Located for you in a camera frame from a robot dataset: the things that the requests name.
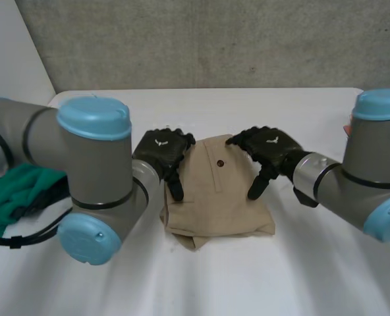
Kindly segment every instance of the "light blue joint cap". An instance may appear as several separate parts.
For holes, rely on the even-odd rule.
[[[103,265],[120,249],[121,239],[106,223],[87,214],[68,214],[57,229],[63,249],[74,259]]]
[[[382,242],[390,242],[390,198],[368,216],[364,233]]]
[[[129,108],[110,97],[75,97],[63,102],[57,122],[72,134],[92,140],[121,140],[132,130]]]
[[[352,114],[361,120],[390,120],[390,89],[361,93]]]

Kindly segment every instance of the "folded khaki pants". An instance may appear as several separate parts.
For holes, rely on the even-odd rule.
[[[252,165],[231,135],[197,141],[179,167],[184,198],[176,202],[165,186],[160,218],[186,248],[196,250],[210,237],[275,234],[275,224],[262,199],[246,195],[254,179]]]

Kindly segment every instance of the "concrete wall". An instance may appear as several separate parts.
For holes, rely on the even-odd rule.
[[[16,0],[58,92],[390,87],[390,0]]]

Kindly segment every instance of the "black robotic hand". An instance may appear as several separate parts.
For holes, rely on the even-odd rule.
[[[289,135],[276,128],[252,127],[244,130],[226,141],[227,145],[234,144],[245,150],[252,158],[261,164],[261,171],[249,189],[248,198],[258,199],[267,188],[271,179],[279,174],[293,181],[294,168],[298,162],[309,154]],[[317,204],[302,192],[293,188],[299,201],[307,206]]]
[[[157,172],[160,179],[167,183],[175,201],[182,201],[183,188],[179,179],[178,168],[184,154],[195,144],[192,134],[183,134],[181,129],[174,131],[149,130],[136,146],[134,159],[149,163]]]

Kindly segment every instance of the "black cable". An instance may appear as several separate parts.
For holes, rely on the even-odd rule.
[[[58,224],[66,215],[68,215],[70,213],[70,211],[72,211],[72,207],[67,209],[61,216],[57,217],[57,219],[54,220],[49,226],[41,229],[39,232],[36,232],[33,235],[29,235],[29,236],[24,237],[24,238],[33,238],[33,237],[36,237],[36,236],[44,234],[49,229],[53,228],[56,224]]]
[[[0,238],[0,246],[7,246],[11,249],[18,249],[22,246],[30,246],[44,242],[52,238],[57,233],[59,222],[70,212],[72,207],[67,209],[61,216],[55,219],[50,225],[29,236],[12,236],[11,238]]]

